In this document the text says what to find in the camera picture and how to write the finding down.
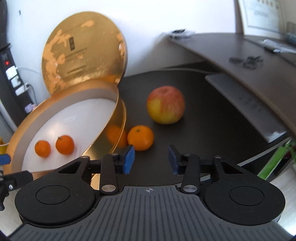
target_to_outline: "green object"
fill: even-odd
[[[295,141],[292,140],[292,141],[289,143],[289,151],[291,152],[292,158],[293,158],[293,160],[294,160],[295,163],[296,163],[296,154],[295,154],[295,151],[294,151],[294,146],[295,146]]]
[[[276,152],[272,155],[267,164],[259,172],[258,177],[266,180],[270,176],[270,174],[274,171],[277,165],[281,162],[286,152],[289,150],[290,142],[288,143],[285,146],[280,146],[276,150]]]

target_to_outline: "dark desk surface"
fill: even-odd
[[[172,85],[183,92],[184,117],[173,125],[159,125],[148,115],[146,99],[157,87]],[[267,143],[240,112],[206,80],[205,75],[189,71],[156,71],[123,78],[119,91],[127,108],[127,129],[147,125],[155,134],[153,146],[136,152],[129,175],[119,175],[120,186],[172,185],[183,176],[172,174],[168,145],[181,153],[201,158],[215,155],[241,163],[267,150],[287,135]]]
[[[196,34],[171,41],[210,61],[261,99],[296,137],[296,68],[241,34]],[[255,70],[229,62],[230,57],[261,55]]]

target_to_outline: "yellow cup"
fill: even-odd
[[[0,137],[0,155],[5,154],[6,149],[7,149],[7,146],[8,146],[8,143],[5,144],[5,143],[2,141],[2,138]]]

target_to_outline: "red yellow apple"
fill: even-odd
[[[147,110],[150,117],[159,124],[176,123],[185,111],[183,94],[173,86],[159,87],[148,96]]]

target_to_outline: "gold lid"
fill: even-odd
[[[118,84],[127,64],[126,43],[117,26],[96,12],[80,12],[51,33],[42,55],[42,74],[52,95],[89,79]]]

